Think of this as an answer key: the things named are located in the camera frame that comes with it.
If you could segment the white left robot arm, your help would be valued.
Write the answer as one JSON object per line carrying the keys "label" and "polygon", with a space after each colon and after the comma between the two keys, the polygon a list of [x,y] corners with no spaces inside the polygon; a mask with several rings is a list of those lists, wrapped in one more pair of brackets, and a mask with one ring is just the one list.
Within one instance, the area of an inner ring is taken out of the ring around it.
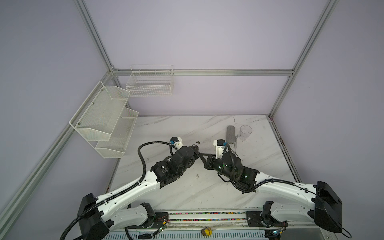
{"label": "white left robot arm", "polygon": [[117,224],[113,216],[123,207],[129,205],[139,197],[157,191],[175,182],[199,158],[199,148],[196,145],[183,146],[181,142],[165,143],[175,153],[157,162],[147,170],[141,149],[152,142],[138,147],[138,155],[143,165],[142,176],[123,187],[96,197],[90,193],[81,200],[76,218],[66,227],[60,238],[64,240],[71,229],[78,224],[81,235],[79,240],[101,240],[107,236],[111,227]]}

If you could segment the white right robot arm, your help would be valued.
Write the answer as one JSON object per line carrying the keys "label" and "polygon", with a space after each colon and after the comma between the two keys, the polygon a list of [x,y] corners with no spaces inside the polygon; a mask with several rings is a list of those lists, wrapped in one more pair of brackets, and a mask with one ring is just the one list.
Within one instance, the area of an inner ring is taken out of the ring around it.
{"label": "white right robot arm", "polygon": [[266,202],[260,214],[265,227],[289,221],[313,222],[321,229],[352,238],[343,228],[343,202],[328,183],[295,183],[245,167],[227,143],[217,146],[215,154],[197,152],[197,155],[205,169],[216,171],[224,182],[242,194],[266,193],[295,203],[292,209],[273,210],[275,204]]}

